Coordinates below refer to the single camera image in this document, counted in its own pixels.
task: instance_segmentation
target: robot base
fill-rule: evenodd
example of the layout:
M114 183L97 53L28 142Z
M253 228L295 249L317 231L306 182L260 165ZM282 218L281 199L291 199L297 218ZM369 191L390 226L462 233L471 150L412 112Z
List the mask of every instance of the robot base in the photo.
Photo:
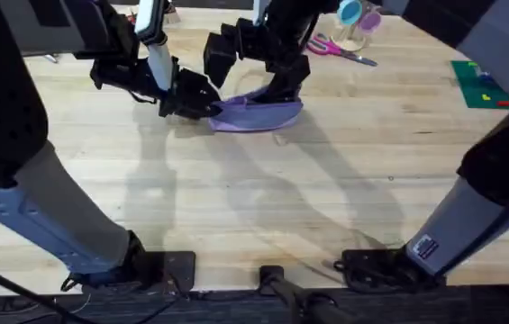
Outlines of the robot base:
M268 286L268 281L272 278L284 278L284 268L280 265L264 265L259 269L259 285L258 288L262 296L275 296L274 290Z
M344 250L334 268L357 293L415 293L446 284L445 277L431 277L415 265L404 248Z
M137 269L133 278L123 272L104 273L82 276L79 282L83 293L187 293L194 287L195 259L190 251L144 252L133 261Z

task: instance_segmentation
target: cable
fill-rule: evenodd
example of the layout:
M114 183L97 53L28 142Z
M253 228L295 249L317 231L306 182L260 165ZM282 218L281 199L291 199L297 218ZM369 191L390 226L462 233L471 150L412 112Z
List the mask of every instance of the cable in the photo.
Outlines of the cable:
M167 310L168 308L174 306L175 303L179 302L182 300L182 296L180 295L180 297L176 298L174 301L171 301L169 303L167 303L166 305L162 306L161 308L157 309L156 311L154 311L153 313L151 313L150 315L148 315L147 317L145 317L144 319L141 319L133 324L144 324L150 320L152 320L153 318L157 317L158 315L160 315L162 312L164 312L165 310Z
M62 317L62 319L64 319L64 320L73 320L76 323L80 323L80 324L98 324L98 323L96 323L96 322L94 322L92 320L83 319L83 318L77 316L75 313L60 307L55 302L50 301L47 298L44 298L44 297L36 294L35 292L31 292L31 291L27 290L27 289L21 287L19 284L13 283L12 281L2 277L1 275L0 275L0 285L2 287L4 287L5 289L8 289L8 290L12 291L13 293L17 293L17 294L19 294L19 295L21 295L21 296L23 296L23 297L25 297L25 298L27 298L27 299L29 299L31 301L38 302L40 305L55 311L56 314L59 314ZM142 319L140 321L137 321L137 322L135 322L133 324L143 324L143 323L153 319L154 317L158 316L161 312L163 312L166 309L168 309L171 306L173 306L180 299L181 298L175 299L174 301L172 301L172 302L170 302L170 303L160 307L158 310L154 311L151 315L147 316L146 318L144 318L144 319ZM78 310L74 310L74 312L81 311L83 309L83 307L81 307ZM38 318L28 319L28 320L23 321L23 322L18 323L18 324L30 323L30 322L33 322L35 320L41 320L41 319L47 318L49 316L53 316L53 314L44 314L44 315L41 315Z
M35 292L31 292L17 283L13 283L12 281L2 277L0 275L0 285L3 286L5 289L8 289L14 293L17 293L23 297L26 297L29 300L32 300L34 302L38 302L40 305L45 306L53 311L56 311L58 314L60 314L63 317L68 318L69 320L74 320L77 323L80 324L96 324L91 320L88 319L82 319L79 316L76 316L72 314L71 312L65 310L64 308L58 306L56 303L48 300L47 298L44 298Z
M82 304L82 306L78 307L77 309L71 311L72 314L76 314L78 313L79 311L83 310L89 303L90 303L90 300L92 299L92 293L90 293L88 295L88 298L86 299L86 301L84 302L84 304ZM55 315L58 315L57 312L51 312L51 313L47 313L47 314L42 314L38 317L35 317L33 319L27 319L27 320L24 320L22 322L19 322L17 324L25 324L25 323L32 323L36 320L42 320L42 319L45 319L45 318L48 318L50 316L55 316Z
M1 310L0 311L0 315L7 316L7 315L24 314L24 313L27 313L29 311L33 311L33 310L37 309L38 307L40 307L40 304L38 302L34 302L32 304L32 306L28 306L28 307L20 309L20 310Z

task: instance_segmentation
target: green board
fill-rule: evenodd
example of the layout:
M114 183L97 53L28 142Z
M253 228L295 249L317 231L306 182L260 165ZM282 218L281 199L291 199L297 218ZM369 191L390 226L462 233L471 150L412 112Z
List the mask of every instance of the green board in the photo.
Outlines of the green board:
M477 64L472 61L452 61L452 68L459 81L468 108L509 109L499 102L509 102L509 94L495 83L477 76Z

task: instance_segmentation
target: wooden tabletop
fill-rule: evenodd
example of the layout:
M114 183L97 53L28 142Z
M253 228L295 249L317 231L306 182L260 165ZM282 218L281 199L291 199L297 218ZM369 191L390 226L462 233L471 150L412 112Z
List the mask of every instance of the wooden tabletop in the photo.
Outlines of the wooden tabletop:
M209 31L251 12L179 9L168 46L202 71ZM325 16L319 30L329 32ZM97 91L91 61L28 58L64 166L107 215L148 250L197 253L196 289L251 289L261 265L304 287L341 287L327 265L346 248L398 248L451 188L463 154L506 112L469 109L450 68L463 59L396 17L362 55L376 68L309 53L295 126L212 133L162 119L124 91ZM269 82L239 61L221 94ZM68 274L53 256L0 225L0 274L59 293ZM509 231L449 276L449 284L509 284ZM0 294L9 292L0 288Z

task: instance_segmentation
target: purple fabric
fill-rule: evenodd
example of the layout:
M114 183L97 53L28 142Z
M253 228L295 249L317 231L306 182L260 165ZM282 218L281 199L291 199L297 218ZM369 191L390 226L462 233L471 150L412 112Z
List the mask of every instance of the purple fabric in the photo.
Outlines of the purple fabric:
M238 95L223 102L213 103L222 112L208 119L214 131L272 131L291 126L302 111L300 99L292 103L254 103L250 99L260 95L260 90Z

